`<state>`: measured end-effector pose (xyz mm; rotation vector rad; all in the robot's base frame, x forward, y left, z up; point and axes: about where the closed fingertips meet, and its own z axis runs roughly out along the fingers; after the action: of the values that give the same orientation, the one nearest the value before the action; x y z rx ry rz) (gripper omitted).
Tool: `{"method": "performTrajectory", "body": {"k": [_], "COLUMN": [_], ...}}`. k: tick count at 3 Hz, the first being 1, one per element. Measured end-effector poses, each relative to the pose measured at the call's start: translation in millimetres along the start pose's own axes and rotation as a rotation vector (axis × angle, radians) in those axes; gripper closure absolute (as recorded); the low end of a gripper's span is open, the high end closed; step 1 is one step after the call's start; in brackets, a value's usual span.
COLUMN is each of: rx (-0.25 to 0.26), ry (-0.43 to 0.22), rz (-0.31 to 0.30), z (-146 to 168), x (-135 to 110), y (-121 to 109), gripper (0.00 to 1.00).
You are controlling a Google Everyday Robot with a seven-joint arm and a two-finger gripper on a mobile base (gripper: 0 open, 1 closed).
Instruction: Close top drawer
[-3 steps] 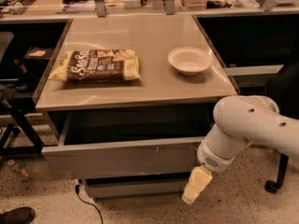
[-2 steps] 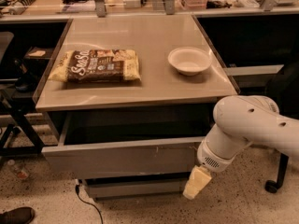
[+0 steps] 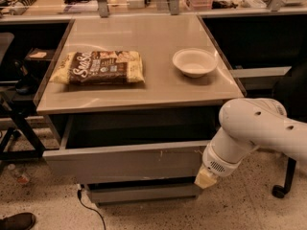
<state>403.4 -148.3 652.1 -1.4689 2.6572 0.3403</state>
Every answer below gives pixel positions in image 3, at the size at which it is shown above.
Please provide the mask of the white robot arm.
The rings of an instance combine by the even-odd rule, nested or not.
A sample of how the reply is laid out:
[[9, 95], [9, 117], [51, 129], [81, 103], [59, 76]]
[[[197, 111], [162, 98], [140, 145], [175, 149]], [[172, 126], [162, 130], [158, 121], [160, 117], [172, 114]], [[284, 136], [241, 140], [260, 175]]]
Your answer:
[[246, 156], [260, 148], [307, 162], [307, 124], [288, 118], [286, 109], [274, 99], [230, 100], [220, 109], [219, 122], [195, 179], [202, 189], [231, 175]]

